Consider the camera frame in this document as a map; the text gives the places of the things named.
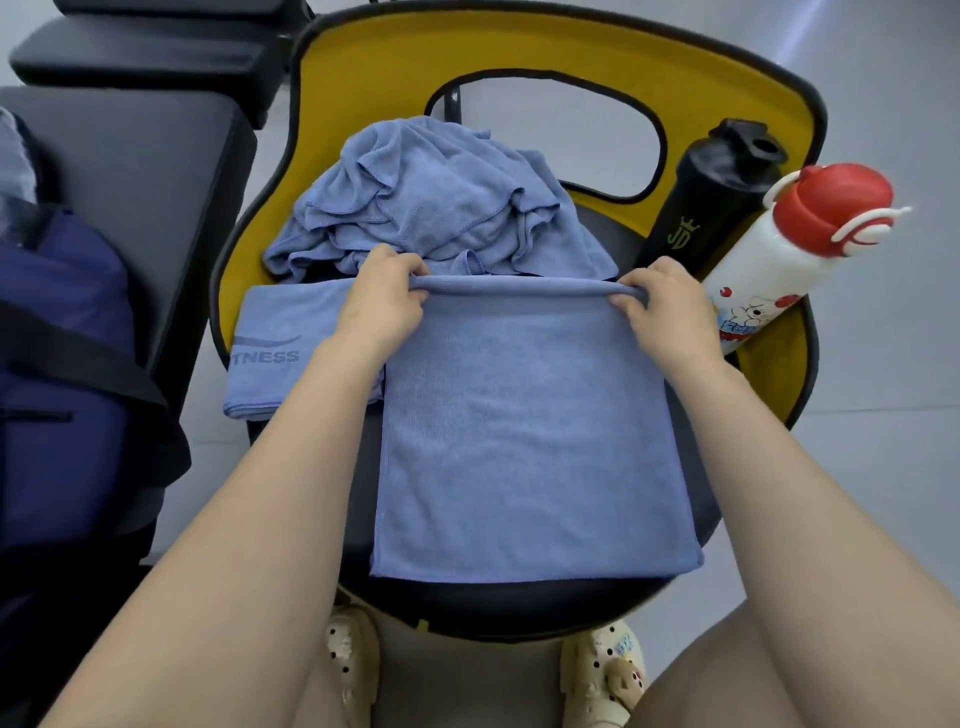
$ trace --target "black water bottle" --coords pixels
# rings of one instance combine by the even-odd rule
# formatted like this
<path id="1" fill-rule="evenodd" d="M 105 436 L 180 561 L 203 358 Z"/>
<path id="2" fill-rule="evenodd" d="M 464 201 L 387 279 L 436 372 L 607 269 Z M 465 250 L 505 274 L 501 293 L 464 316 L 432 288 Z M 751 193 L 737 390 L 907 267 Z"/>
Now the black water bottle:
<path id="1" fill-rule="evenodd" d="M 696 273 L 780 179 L 786 153 L 758 121 L 724 119 L 690 145 L 677 164 L 677 183 L 636 260 L 646 267 L 661 255 Z"/>

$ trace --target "gray floor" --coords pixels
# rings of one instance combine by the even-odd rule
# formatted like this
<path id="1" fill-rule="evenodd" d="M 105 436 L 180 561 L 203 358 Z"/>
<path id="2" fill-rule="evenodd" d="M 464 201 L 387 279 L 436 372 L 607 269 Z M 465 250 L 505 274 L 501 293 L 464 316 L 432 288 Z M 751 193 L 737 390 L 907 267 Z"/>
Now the gray floor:
<path id="1" fill-rule="evenodd" d="M 336 7 L 350 4 L 336 0 Z M 867 510 L 960 595 L 960 377 L 955 374 L 960 328 L 950 302 L 960 282 L 960 245 L 956 223 L 950 222 L 960 199 L 955 132 L 960 7 L 952 0 L 582 4 L 716 36 L 797 71 L 827 103 L 822 160 L 875 166 L 890 177 L 898 202 L 916 208 L 880 249 L 848 261 L 814 295 L 820 377 L 795 432 Z M 334 9 L 331 0 L 313 5 Z M 0 53 L 6 55 L 18 38 L 53 14 L 50 0 L 4 0 Z M 10 70 L 0 67 L 0 84 L 11 83 L 16 81 Z M 477 112 L 470 100 L 483 93 L 480 89 L 471 97 L 465 91 L 468 113 Z M 283 150 L 288 101 L 281 92 L 266 129 L 258 133 L 248 200 L 268 180 Z M 609 122 L 591 127 L 576 110 L 556 118 L 551 106 L 556 99 L 549 94 L 518 101 L 525 128 L 503 108 L 488 110 L 478 121 L 495 131 L 502 127 L 507 140 L 511 134 L 541 139 L 551 164 L 567 179 L 607 174 L 612 183 L 636 182 L 636 170 L 618 166 L 611 154 L 629 137 L 611 146 L 615 134 Z M 538 110 L 549 124 L 537 122 Z M 625 134 L 631 123 L 617 121 L 615 132 Z M 589 159 L 576 156 L 579 147 L 565 144 L 565 133 L 590 139 Z M 637 154 L 636 164 L 642 164 L 643 150 Z M 609 166 L 597 168 L 599 158 Z M 244 427 L 220 414 L 223 389 L 224 371 L 207 338 L 182 418 L 195 466 L 170 489 L 157 553 L 173 542 L 246 449 Z M 678 579 L 630 616 L 651 671 L 662 671 L 742 596 L 721 529 L 701 570 Z M 415 635 L 387 622 L 381 627 L 386 651 L 378 725 L 559 725 L 554 646 L 486 648 Z"/>

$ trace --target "yellow chair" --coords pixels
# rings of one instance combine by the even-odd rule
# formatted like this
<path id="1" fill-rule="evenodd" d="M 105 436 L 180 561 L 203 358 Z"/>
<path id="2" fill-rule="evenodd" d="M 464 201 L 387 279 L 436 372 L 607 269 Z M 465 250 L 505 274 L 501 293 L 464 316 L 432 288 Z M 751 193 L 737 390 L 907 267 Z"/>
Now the yellow chair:
<path id="1" fill-rule="evenodd" d="M 211 327 L 225 365 L 244 294 L 253 285 L 272 282 L 261 254 L 294 201 L 337 161 L 347 138 L 376 121 L 429 113 L 445 91 L 492 76 L 577 85 L 629 104 L 651 120 L 660 135 L 660 161 L 640 194 L 612 198 L 568 186 L 585 224 L 605 245 L 590 220 L 634 236 L 638 245 L 674 184 L 680 155 L 721 119 L 766 122 L 789 155 L 784 173 L 815 161 L 826 132 L 820 97 L 803 80 L 739 48 L 634 17 L 499 0 L 407 0 L 318 17 L 292 60 L 283 160 L 234 230 L 210 283 Z M 816 332 L 808 302 L 784 313 L 737 354 L 757 393 L 792 425 L 816 377 Z M 375 409 L 368 413 L 351 495 L 341 582 L 354 596 L 434 631 L 517 642 L 610 621 L 665 583 L 470 586 L 369 578 L 378 418 Z M 719 512 L 708 486 L 701 487 L 705 491 L 696 497 L 691 487 L 691 501 L 705 543 Z"/>

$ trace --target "dark blue backpack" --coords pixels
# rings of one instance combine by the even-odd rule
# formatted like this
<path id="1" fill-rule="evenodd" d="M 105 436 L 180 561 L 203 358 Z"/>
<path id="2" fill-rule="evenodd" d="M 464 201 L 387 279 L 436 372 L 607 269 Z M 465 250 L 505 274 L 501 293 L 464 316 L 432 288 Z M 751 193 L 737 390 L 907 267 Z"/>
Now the dark blue backpack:
<path id="1" fill-rule="evenodd" d="M 95 229 L 0 195 L 0 658 L 31 595 L 190 467 L 134 362 L 127 274 Z"/>

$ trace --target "red bottle lid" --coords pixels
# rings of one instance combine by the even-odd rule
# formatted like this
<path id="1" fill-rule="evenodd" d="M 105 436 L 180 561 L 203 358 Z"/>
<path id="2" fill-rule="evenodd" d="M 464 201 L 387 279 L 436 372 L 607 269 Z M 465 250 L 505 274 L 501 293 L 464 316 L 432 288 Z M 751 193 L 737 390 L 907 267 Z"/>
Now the red bottle lid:
<path id="1" fill-rule="evenodd" d="M 894 189 L 883 175 L 846 162 L 804 167 L 777 182 L 763 198 L 773 208 L 780 233 L 820 257 L 857 255 L 876 245 L 910 210 L 893 209 L 893 202 Z"/>

